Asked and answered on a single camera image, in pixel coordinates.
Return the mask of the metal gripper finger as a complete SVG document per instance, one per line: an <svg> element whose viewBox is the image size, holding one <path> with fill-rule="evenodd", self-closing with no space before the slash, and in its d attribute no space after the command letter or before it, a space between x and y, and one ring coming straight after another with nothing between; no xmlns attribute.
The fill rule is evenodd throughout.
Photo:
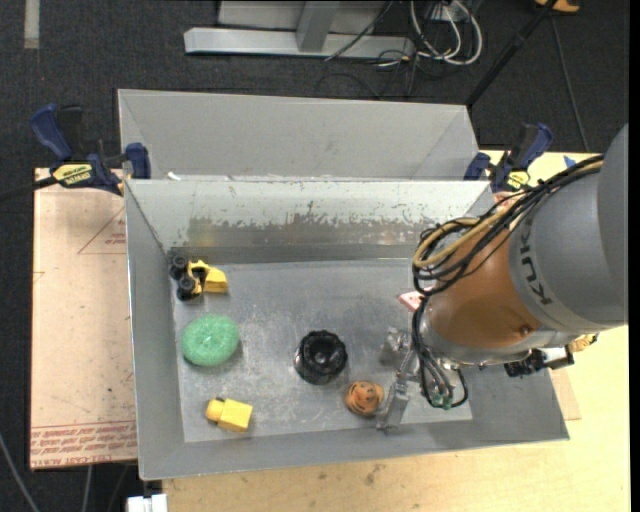
<svg viewBox="0 0 640 512"><path fill-rule="evenodd" d="M402 365L411 350L412 337L407 329L390 327L380 348L383 365Z"/></svg>
<svg viewBox="0 0 640 512"><path fill-rule="evenodd" d="M408 386L404 382L391 385L388 396L376 417L377 430L391 431L400 426L409 403L407 389Z"/></svg>

